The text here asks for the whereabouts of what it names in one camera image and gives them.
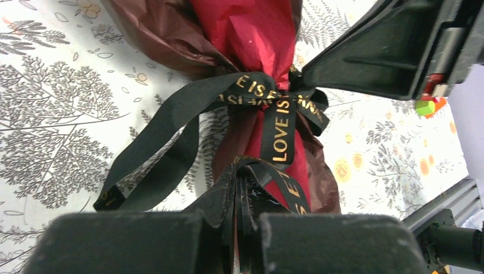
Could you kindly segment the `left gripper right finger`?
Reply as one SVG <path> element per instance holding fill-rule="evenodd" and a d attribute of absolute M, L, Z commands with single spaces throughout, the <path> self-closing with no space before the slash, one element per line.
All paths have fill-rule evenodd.
<path fill-rule="evenodd" d="M 237 173 L 240 271 L 292 273 L 292 214 L 259 185 L 252 170 Z"/>

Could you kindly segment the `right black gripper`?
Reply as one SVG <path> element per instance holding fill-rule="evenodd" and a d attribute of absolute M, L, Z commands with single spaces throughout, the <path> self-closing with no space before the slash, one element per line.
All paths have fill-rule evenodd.
<path fill-rule="evenodd" d="M 304 66 L 302 79 L 398 100 L 416 98 L 419 85 L 421 99 L 448 96 L 482 49 L 483 1 L 377 1 Z"/>

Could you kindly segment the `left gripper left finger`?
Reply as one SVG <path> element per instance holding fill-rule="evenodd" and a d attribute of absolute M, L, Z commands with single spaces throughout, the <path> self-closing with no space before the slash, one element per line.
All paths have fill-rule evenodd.
<path fill-rule="evenodd" d="M 235 255 L 235 165 L 227 166 L 217 182 L 182 210 L 203 219 L 196 230 L 192 273 L 232 273 Z"/>

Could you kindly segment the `flower bouquet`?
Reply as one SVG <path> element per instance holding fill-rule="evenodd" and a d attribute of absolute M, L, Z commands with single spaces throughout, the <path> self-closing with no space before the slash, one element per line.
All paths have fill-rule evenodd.
<path fill-rule="evenodd" d="M 162 202 L 195 164 L 201 114 L 228 110 L 206 182 L 218 183 L 238 156 L 266 162 L 257 179 L 297 213 L 341 211 L 338 186 L 317 140 L 326 95 L 293 68 L 301 1 L 109 1 L 127 40 L 191 78 L 171 95 L 113 162 L 96 211 L 146 211 Z M 275 167 L 272 178 L 267 167 Z"/>

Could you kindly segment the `black gold-lettered ribbon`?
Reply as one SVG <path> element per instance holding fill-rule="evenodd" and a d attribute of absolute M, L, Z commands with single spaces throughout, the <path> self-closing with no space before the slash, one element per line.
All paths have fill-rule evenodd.
<path fill-rule="evenodd" d="M 304 86 L 298 71 L 289 73 L 291 89 L 277 89 L 262 72 L 227 74 L 189 83 L 159 107 L 145 128 L 114 160 L 94 209 L 146 211 L 161 203 L 196 162 L 199 147 L 221 133 L 215 115 L 251 110 L 262 114 L 261 142 L 255 162 L 261 165 L 262 187 L 291 211 L 310 209 L 308 183 L 289 176 L 287 168 L 302 151 L 296 128 L 302 115 L 310 133 L 320 135 L 328 125 L 326 95 Z"/>

